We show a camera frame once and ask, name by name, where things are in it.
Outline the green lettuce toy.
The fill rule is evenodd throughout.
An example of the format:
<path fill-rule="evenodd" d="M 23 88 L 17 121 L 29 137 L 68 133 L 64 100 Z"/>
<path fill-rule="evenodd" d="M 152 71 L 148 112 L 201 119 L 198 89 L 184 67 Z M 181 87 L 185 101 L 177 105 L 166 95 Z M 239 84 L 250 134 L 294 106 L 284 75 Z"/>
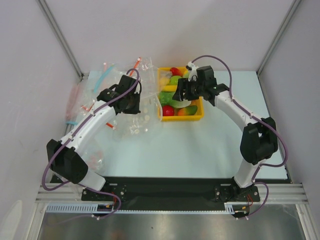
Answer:
<path fill-rule="evenodd" d="M 158 99 L 160 105 L 163 106 L 171 106 L 173 108 L 181 109 L 191 105 L 191 101 L 183 100 L 177 101 L 173 99 L 174 92 L 161 91 L 158 95 Z"/>

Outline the red pomegranate toy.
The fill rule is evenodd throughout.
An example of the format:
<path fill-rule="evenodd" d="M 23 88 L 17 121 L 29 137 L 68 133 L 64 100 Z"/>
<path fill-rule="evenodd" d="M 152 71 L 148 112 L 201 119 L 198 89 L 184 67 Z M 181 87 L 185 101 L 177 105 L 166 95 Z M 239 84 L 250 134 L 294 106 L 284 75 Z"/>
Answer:
<path fill-rule="evenodd" d="M 170 105 L 162 106 L 162 115 L 164 117 L 172 117 L 175 115 L 175 109 Z"/>

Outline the white dotted zip bag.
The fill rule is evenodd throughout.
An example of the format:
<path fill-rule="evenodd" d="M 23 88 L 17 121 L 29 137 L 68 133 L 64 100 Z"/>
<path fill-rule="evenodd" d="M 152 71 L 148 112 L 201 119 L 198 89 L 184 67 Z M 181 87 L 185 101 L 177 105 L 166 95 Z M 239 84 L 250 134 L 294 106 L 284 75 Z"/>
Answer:
<path fill-rule="evenodd" d="M 140 57 L 138 72 L 142 86 L 140 97 L 140 113 L 118 114 L 114 123 L 113 137 L 123 140 L 129 137 L 140 137 L 152 132 L 160 122 L 158 117 L 158 87 L 155 78 L 155 67 L 150 57 Z"/>

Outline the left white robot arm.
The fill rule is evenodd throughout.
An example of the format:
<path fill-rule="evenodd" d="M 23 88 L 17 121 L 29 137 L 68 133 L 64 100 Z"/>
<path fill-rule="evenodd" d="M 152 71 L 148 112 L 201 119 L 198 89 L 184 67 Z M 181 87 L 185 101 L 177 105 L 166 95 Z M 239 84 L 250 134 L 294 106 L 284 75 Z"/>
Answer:
<path fill-rule="evenodd" d="M 141 92 L 139 77 L 128 74 L 122 75 L 119 83 L 102 90 L 91 110 L 69 133 L 58 141 L 51 139 L 47 143 L 48 165 L 45 170 L 53 171 L 68 183 L 91 189 L 99 200 L 107 199 L 110 187 L 105 184 L 106 179 L 90 169 L 82 156 L 98 130 L 117 114 L 140 113 Z"/>

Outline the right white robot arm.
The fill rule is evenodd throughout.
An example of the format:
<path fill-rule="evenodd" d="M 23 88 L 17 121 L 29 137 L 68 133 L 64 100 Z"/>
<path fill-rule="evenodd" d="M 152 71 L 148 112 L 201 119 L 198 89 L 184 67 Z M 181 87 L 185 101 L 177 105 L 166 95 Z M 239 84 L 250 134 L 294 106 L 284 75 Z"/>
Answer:
<path fill-rule="evenodd" d="M 236 185 L 230 188 L 231 196 L 242 201 L 249 194 L 261 164 L 278 150 L 275 134 L 275 121 L 271 118 L 258 118 L 237 102 L 231 88 L 218 84 L 211 66 L 198 67 L 193 63 L 186 66 L 188 77 L 178 80 L 173 100 L 204 100 L 224 112 L 241 130 L 240 153 L 242 162 L 233 177 Z"/>

